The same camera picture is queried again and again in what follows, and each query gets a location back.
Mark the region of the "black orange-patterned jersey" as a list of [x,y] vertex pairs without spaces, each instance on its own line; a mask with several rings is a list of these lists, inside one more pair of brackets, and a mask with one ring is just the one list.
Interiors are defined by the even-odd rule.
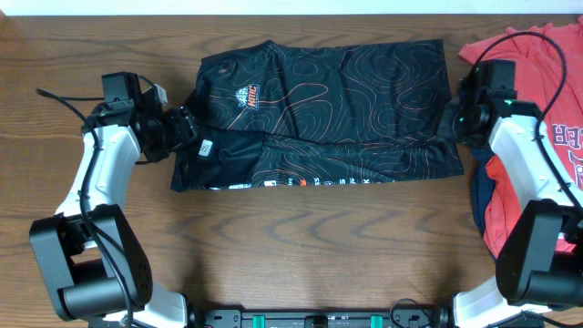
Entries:
[[464,171],[442,129],[440,40],[339,47],[266,41],[202,60],[185,101],[198,140],[175,191],[441,179]]

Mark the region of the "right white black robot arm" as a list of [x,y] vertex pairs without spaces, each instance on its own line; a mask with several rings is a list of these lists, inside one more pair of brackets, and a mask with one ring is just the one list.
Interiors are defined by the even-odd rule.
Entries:
[[440,127],[501,159],[520,216],[496,258],[493,278],[453,299],[455,327],[500,327],[545,319],[582,304],[582,192],[547,139],[537,105],[506,97],[458,97]]

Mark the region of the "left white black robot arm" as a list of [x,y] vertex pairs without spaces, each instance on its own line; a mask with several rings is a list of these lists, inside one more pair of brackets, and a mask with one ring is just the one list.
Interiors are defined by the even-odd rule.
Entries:
[[156,283],[123,209],[141,153],[125,120],[93,113],[84,154],[56,213],[33,222],[29,240],[56,315],[92,327],[194,327],[185,296]]

